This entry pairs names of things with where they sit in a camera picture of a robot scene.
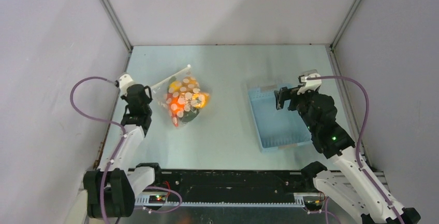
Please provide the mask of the orange yellow bell pepper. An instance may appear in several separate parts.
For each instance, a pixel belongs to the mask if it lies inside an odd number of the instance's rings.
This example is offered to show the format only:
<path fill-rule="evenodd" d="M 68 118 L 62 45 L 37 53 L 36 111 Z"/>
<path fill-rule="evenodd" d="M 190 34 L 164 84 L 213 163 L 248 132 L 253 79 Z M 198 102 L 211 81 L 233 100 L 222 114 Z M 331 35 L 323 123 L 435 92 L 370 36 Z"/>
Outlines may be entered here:
<path fill-rule="evenodd" d="M 182 82 L 181 81 L 173 81 L 168 86 L 168 92 L 169 93 L 177 92 L 181 87 L 182 87 Z"/>

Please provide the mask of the clear dotted zip top bag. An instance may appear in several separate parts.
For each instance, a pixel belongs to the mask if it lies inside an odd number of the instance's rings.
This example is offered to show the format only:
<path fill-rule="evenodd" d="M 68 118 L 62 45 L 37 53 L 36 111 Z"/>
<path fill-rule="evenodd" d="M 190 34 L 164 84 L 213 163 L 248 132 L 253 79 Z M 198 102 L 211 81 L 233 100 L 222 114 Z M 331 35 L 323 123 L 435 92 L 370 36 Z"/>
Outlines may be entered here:
<path fill-rule="evenodd" d="M 211 94 L 200 85 L 192 67 L 185 68 L 151 87 L 154 101 L 170 117 L 174 127 L 193 121 L 211 99 Z"/>

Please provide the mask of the dark green avocado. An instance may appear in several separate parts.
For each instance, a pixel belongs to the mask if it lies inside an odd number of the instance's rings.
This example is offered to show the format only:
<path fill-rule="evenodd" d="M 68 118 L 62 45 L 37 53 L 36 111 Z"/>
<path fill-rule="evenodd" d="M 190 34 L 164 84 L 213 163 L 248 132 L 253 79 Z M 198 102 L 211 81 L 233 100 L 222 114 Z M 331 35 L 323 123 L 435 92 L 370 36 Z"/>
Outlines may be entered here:
<path fill-rule="evenodd" d="M 183 124 L 187 124 L 193 121 L 199 114 L 200 109 L 191 108 L 189 111 L 183 111 L 183 116 L 179 117 L 179 121 Z"/>

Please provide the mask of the yellow lemon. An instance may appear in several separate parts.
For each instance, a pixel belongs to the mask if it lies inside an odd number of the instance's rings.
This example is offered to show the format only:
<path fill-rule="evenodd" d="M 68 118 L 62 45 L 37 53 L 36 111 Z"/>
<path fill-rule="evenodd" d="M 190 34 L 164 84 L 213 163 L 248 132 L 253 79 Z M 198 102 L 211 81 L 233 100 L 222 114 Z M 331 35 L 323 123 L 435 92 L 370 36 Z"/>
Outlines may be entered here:
<path fill-rule="evenodd" d="M 205 92 L 200 92 L 198 94 L 193 94 L 190 104 L 192 107 L 197 109 L 204 108 L 210 101 L 210 94 Z"/>

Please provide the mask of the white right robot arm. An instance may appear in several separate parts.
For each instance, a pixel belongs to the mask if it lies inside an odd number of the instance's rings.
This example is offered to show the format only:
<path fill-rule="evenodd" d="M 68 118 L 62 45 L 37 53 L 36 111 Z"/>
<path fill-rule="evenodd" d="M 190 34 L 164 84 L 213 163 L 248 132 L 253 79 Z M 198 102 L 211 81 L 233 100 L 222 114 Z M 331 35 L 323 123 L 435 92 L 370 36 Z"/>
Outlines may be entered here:
<path fill-rule="evenodd" d="M 419 223 L 420 214 L 405 207 L 379 181 L 356 150 L 350 135 L 336 122 L 338 112 L 331 96 L 299 88 L 282 87 L 274 92 L 278 110 L 289 101 L 288 110 L 297 111 L 311 133 L 316 150 L 333 163 L 351 187 L 339 183 L 320 162 L 301 171 L 304 190 L 321 191 L 342 207 L 357 223 Z"/>

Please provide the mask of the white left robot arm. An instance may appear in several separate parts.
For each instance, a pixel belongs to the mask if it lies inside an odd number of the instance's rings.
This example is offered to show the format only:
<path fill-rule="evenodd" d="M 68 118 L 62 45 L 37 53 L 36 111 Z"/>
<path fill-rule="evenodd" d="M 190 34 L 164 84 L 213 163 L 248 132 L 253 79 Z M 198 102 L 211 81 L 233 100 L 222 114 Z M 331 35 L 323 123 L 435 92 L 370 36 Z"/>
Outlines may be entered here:
<path fill-rule="evenodd" d="M 151 88 L 135 83 L 126 89 L 121 98 L 127 105 L 122 120 L 116 124 L 122 131 L 120 140 L 107 161 L 97 170 L 87 171 L 83 177 L 90 218 L 129 217 L 140 192 L 146 187 L 158 191 L 164 184 L 163 176 L 154 172 L 157 164 L 140 166 L 131 175 L 127 174 L 133 155 L 152 122 Z"/>

